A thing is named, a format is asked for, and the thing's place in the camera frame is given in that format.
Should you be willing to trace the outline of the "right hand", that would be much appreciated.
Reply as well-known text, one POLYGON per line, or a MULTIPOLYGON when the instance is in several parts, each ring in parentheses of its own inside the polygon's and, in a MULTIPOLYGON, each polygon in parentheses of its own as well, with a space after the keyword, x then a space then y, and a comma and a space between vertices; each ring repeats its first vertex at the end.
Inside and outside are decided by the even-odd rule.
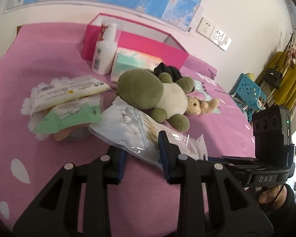
POLYGON ((287 188, 285 185, 272 187, 261 193, 258 197, 258 203, 266 205, 265 211, 274 212, 281 208, 287 197, 287 188))

